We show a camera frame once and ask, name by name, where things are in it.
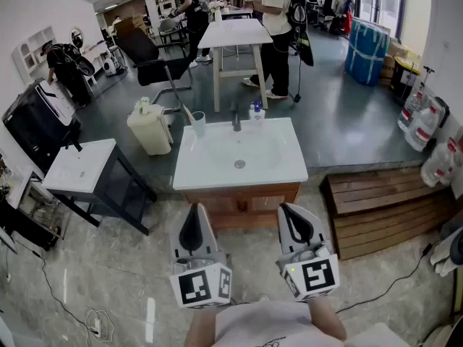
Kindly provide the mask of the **white cup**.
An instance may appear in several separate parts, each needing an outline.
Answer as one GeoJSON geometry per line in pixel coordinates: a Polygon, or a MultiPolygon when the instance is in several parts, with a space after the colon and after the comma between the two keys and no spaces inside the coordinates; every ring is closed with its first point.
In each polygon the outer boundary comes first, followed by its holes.
{"type": "Polygon", "coordinates": [[[202,111],[195,111],[191,113],[190,123],[198,138],[205,136],[205,114],[202,111]]]}

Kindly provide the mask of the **black office chair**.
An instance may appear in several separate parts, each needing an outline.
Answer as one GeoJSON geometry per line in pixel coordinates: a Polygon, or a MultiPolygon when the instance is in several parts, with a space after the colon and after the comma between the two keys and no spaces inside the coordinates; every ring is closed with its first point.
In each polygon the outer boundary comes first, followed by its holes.
{"type": "Polygon", "coordinates": [[[190,60],[185,53],[184,44],[174,41],[157,46],[140,28],[135,28],[121,38],[117,38],[115,43],[132,61],[132,67],[137,70],[137,79],[141,86],[162,82],[168,82],[171,85],[171,87],[161,89],[151,104],[157,103],[164,93],[173,93],[177,105],[173,108],[166,108],[165,111],[167,114],[180,112],[184,104],[179,93],[191,90],[193,81],[190,60]],[[178,59],[162,58],[160,49],[170,47],[180,48],[182,57],[178,59]]]}

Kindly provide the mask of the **white sink basin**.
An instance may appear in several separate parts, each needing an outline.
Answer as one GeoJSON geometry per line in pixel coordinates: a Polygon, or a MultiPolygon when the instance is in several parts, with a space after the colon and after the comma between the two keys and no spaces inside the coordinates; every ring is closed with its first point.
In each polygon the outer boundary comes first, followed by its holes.
{"type": "Polygon", "coordinates": [[[308,179],[292,120],[241,121],[235,132],[230,121],[205,125],[197,137],[184,128],[175,168],[177,191],[304,182],[308,179]]]}

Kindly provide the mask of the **person's white shirt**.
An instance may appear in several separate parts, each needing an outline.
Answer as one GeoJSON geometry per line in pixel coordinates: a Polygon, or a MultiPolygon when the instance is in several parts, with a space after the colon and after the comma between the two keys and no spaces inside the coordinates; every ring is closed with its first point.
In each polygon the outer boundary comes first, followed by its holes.
{"type": "Polygon", "coordinates": [[[410,347],[382,322],[338,340],[312,323],[307,302],[257,301],[220,312],[213,347],[410,347]]]}

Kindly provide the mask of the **wooden slat platform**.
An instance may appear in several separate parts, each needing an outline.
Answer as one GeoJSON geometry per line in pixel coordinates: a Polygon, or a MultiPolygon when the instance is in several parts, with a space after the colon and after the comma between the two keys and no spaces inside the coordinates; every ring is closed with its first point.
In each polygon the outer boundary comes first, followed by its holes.
{"type": "Polygon", "coordinates": [[[458,207],[450,187],[429,187],[420,168],[327,175],[320,192],[340,260],[381,251],[442,226],[458,207]]]}

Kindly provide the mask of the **white power strip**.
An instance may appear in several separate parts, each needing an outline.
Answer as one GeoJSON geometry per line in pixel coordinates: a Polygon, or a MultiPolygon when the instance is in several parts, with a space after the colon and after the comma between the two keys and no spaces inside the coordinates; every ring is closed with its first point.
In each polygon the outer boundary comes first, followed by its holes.
{"type": "Polygon", "coordinates": [[[85,327],[88,347],[91,347],[91,337],[100,343],[113,342],[115,327],[107,311],[89,309],[85,318],[85,327]]]}

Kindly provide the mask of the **cream trash bin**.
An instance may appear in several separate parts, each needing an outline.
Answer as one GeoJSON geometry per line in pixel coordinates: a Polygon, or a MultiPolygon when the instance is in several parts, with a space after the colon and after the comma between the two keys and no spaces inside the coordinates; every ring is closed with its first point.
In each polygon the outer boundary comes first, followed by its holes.
{"type": "Polygon", "coordinates": [[[150,113],[147,115],[135,113],[133,110],[127,118],[127,126],[148,155],[170,153],[174,141],[163,106],[151,104],[150,113]]]}

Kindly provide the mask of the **white table with wooden legs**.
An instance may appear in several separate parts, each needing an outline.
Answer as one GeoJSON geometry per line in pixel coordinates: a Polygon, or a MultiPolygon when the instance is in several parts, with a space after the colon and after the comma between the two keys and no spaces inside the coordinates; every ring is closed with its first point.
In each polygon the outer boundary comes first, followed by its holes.
{"type": "Polygon", "coordinates": [[[223,20],[209,24],[198,44],[199,49],[209,48],[213,52],[213,104],[214,111],[220,112],[220,81],[228,77],[257,75],[264,109],[268,109],[266,83],[260,55],[260,45],[272,43],[267,30],[256,19],[223,20]],[[248,45],[254,58],[253,69],[226,71],[223,69],[222,48],[226,46],[248,45]]]}

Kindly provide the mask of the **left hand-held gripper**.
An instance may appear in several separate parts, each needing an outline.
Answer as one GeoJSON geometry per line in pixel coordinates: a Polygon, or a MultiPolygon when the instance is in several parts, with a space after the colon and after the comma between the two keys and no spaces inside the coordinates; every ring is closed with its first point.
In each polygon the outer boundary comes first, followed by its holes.
{"type": "MultiPolygon", "coordinates": [[[[191,204],[180,214],[170,239],[173,251],[218,251],[208,211],[201,203],[191,204]]],[[[175,259],[169,280],[178,306],[206,309],[230,304],[232,269],[227,266],[228,259],[222,251],[175,259]]]]}

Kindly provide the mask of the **soap bottle with blue pump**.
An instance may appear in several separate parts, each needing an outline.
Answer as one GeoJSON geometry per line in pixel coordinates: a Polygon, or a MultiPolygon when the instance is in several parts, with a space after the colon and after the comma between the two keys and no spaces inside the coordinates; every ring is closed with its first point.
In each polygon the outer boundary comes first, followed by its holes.
{"type": "Polygon", "coordinates": [[[255,100],[250,104],[249,120],[257,127],[261,127],[265,119],[266,111],[261,100],[255,100]]]}

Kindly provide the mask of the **tall black faucet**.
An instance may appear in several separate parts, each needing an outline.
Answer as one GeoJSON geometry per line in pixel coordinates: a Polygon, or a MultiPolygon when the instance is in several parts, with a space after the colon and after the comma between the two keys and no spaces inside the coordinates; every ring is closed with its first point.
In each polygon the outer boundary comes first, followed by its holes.
{"type": "Polygon", "coordinates": [[[231,103],[231,124],[235,132],[240,132],[242,130],[241,121],[239,117],[239,105],[235,102],[231,103]]]}

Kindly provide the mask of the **cardboard boxes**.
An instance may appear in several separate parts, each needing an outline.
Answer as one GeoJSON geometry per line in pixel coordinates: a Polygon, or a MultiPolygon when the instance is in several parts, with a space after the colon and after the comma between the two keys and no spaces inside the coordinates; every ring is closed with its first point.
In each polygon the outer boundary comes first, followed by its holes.
{"type": "Polygon", "coordinates": [[[406,59],[409,55],[410,48],[401,44],[395,38],[392,38],[388,45],[386,56],[383,60],[383,67],[380,73],[379,82],[381,84],[390,83],[395,67],[395,58],[406,59]]]}

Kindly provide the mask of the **white wall shelf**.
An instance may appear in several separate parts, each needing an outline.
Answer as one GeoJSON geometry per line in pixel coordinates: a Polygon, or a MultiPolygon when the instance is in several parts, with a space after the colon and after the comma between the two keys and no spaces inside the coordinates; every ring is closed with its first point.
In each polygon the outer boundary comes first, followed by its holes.
{"type": "Polygon", "coordinates": [[[42,69],[46,66],[46,55],[41,56],[41,52],[42,46],[49,41],[56,43],[52,26],[39,30],[13,49],[13,61],[26,85],[45,76],[42,69]]]}

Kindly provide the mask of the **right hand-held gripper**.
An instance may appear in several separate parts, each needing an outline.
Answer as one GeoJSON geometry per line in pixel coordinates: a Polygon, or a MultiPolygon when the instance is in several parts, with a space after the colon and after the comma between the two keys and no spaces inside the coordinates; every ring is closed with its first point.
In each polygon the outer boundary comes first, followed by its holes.
{"type": "Polygon", "coordinates": [[[319,217],[299,205],[281,203],[278,222],[284,255],[276,264],[295,300],[326,296],[338,288],[338,257],[321,244],[326,235],[319,217]]]}

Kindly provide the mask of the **person's left forearm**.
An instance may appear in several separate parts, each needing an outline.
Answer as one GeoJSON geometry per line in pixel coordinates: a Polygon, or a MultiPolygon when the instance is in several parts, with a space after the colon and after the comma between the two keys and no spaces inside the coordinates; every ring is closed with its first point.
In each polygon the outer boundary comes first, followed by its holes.
{"type": "Polygon", "coordinates": [[[212,347],[215,344],[217,313],[217,307],[195,310],[184,347],[212,347]]]}

